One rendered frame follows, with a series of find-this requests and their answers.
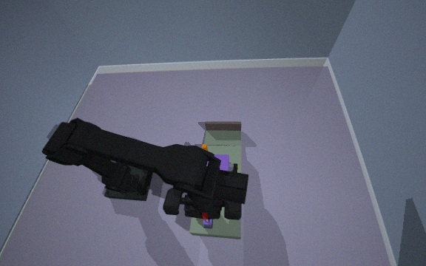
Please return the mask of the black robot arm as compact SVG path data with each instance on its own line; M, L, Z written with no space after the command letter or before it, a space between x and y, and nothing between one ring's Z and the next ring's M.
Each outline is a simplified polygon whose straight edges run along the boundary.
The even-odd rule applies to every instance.
M84 165L101 175L104 188L122 194L137 191L139 175L130 174L132 166L157 174L195 200L246 201L249 175L220 170L221 160L211 152L180 144L155 146L78 117L61 122L42 153L64 166Z

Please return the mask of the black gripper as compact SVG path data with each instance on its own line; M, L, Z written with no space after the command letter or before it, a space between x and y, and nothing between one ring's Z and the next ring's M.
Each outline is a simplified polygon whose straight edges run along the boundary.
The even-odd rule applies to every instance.
M163 209L166 214L177 215L179 205L184 205L185 216L202 219L202 212L208 213L208 219L219 219L220 211L224 208L224 217L239 220L242 217L242 203L221 199L192 199L189 195L182 197L183 192L170 188L166 192Z

